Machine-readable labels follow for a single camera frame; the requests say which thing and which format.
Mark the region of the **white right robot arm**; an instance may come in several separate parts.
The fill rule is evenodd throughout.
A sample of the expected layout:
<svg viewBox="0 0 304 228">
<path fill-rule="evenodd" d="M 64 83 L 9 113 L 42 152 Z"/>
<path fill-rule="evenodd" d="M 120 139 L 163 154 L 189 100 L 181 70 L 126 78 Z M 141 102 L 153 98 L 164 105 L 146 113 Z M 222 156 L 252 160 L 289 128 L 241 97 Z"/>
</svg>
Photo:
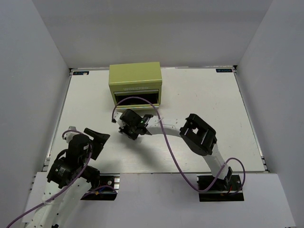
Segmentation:
<svg viewBox="0 0 304 228">
<path fill-rule="evenodd" d="M 136 140 L 139 135 L 166 134 L 180 137 L 189 149 L 202 156 L 210 168 L 215 185 L 224 190 L 232 183 L 232 169 L 226 164 L 217 146 L 216 131 L 196 114 L 183 119 L 159 119 L 146 114 L 143 117 L 131 109 L 117 114 L 119 133 Z"/>
</svg>

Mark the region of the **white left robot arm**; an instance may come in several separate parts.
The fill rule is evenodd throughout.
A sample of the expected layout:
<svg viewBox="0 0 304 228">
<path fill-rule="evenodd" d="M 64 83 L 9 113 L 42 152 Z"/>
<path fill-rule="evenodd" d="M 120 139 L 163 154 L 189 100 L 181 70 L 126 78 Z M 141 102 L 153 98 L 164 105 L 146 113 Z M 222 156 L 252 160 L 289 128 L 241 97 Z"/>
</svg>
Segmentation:
<svg viewBox="0 0 304 228">
<path fill-rule="evenodd" d="M 42 202 L 32 209 L 28 228 L 61 228 L 84 195 L 100 185 L 100 171 L 89 166 L 110 138 L 89 128 L 84 132 L 69 127 L 62 133 L 68 144 L 50 166 Z"/>
</svg>

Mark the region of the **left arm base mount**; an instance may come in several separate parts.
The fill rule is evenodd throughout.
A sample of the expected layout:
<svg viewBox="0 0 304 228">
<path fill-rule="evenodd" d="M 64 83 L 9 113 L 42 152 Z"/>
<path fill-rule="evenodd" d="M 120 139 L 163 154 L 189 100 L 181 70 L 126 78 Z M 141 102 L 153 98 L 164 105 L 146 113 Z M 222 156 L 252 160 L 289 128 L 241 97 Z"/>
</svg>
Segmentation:
<svg viewBox="0 0 304 228">
<path fill-rule="evenodd" d="M 120 185 L 120 174 L 101 174 L 99 185 L 91 189 L 81 200 L 86 201 L 114 201 Z"/>
</svg>

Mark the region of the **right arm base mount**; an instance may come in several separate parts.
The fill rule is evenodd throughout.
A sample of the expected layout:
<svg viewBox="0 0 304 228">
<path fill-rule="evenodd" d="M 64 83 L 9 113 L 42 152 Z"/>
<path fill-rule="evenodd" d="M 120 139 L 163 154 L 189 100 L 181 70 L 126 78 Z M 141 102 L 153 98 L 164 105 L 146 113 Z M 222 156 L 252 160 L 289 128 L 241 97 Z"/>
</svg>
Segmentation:
<svg viewBox="0 0 304 228">
<path fill-rule="evenodd" d="M 200 202 L 237 202 L 244 201 L 243 191 L 240 189 L 241 179 L 239 175 L 232 175 L 230 183 L 223 186 L 220 180 L 204 193 L 199 193 Z"/>
</svg>

